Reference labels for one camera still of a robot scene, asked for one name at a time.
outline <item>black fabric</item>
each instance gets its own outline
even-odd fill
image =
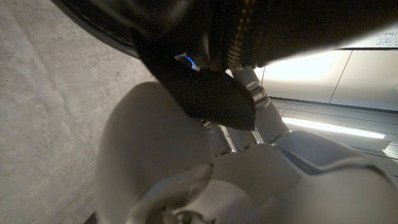
[[[194,71],[166,47],[134,36],[140,59],[189,116],[252,130],[256,109],[250,92],[225,72]]]

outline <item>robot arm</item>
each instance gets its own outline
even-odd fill
[[[190,118],[158,83],[124,97],[99,153],[102,223],[396,223],[387,172],[329,139],[291,133],[254,72],[241,73],[257,99],[255,131]]]

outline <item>black leather bag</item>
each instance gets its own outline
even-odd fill
[[[52,0],[106,44],[140,58],[184,111],[254,127],[249,92],[226,69],[262,67],[398,21],[396,0]],[[177,63],[187,54],[200,72]]]

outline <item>led light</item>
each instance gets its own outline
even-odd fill
[[[358,130],[358,129],[346,128],[346,127],[342,127],[342,126],[326,124],[326,123],[321,123],[321,122],[316,122],[316,121],[307,121],[304,119],[282,118],[282,120],[286,124],[294,124],[294,125],[298,125],[298,126],[319,129],[319,130],[324,130],[324,131],[333,131],[333,132],[337,132],[337,133],[354,134],[357,136],[364,136],[364,137],[378,138],[378,139],[383,139],[385,137],[385,135],[383,135],[383,134],[373,133],[370,131],[362,131],[362,130]]]
[[[191,69],[193,69],[193,60],[190,57],[188,57],[188,56],[185,56],[185,58],[188,59],[191,62],[191,65],[192,65]]]

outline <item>blue light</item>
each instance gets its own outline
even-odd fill
[[[192,64],[191,68],[193,69],[193,60],[190,57],[188,57],[188,56],[185,56],[185,58],[188,59],[191,62],[191,64]]]

